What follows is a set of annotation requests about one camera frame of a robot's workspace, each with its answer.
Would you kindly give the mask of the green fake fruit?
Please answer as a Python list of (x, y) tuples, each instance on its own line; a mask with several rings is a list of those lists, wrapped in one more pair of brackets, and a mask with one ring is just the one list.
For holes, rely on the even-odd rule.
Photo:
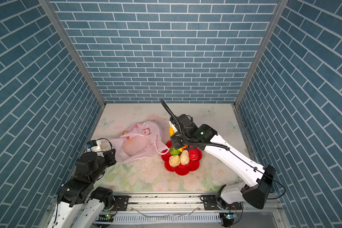
[(170, 153), (171, 156), (175, 156), (175, 155), (179, 155), (179, 154), (180, 154), (180, 151), (177, 150), (177, 149), (175, 149), (174, 146), (172, 145), (172, 146), (170, 147), (169, 153)]

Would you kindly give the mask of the red fake apple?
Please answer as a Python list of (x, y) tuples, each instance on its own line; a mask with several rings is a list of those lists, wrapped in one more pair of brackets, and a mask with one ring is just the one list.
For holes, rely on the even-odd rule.
[(199, 150), (198, 148), (190, 149), (188, 151), (189, 153), (189, 159), (191, 161), (197, 161), (199, 159)]

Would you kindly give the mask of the pink plastic bag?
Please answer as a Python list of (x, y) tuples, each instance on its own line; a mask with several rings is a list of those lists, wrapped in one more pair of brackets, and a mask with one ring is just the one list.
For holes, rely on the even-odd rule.
[(155, 121), (137, 123), (130, 131), (119, 138), (103, 141), (100, 146), (103, 151), (110, 145), (116, 150), (117, 162), (129, 163), (166, 154), (169, 148), (162, 142), (162, 129)]

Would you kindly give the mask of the yellow fake banana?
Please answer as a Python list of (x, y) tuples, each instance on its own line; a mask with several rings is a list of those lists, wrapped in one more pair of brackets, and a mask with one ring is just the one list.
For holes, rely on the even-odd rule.
[(172, 126), (169, 127), (169, 134), (170, 134), (170, 137), (172, 137), (173, 135), (175, 135), (175, 129), (174, 129), (174, 127), (172, 127)]

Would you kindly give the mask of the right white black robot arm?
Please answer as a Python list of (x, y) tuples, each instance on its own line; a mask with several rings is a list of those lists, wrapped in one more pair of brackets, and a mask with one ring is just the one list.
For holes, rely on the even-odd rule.
[(246, 157), (206, 124), (179, 128), (171, 122), (169, 125), (174, 131), (170, 136), (172, 144), (178, 149), (185, 145), (198, 147), (222, 161), (242, 179), (240, 184), (221, 187), (217, 194), (221, 198), (220, 205), (244, 200), (257, 209), (264, 208), (276, 173), (272, 165), (263, 166)]

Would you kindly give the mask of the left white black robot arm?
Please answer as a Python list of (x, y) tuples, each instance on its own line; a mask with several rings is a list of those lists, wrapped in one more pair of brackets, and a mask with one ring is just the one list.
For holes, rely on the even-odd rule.
[(89, 228), (101, 211), (117, 205), (111, 189), (94, 188), (105, 170), (116, 164), (115, 152), (86, 152), (76, 160), (76, 172), (58, 194), (49, 228)]

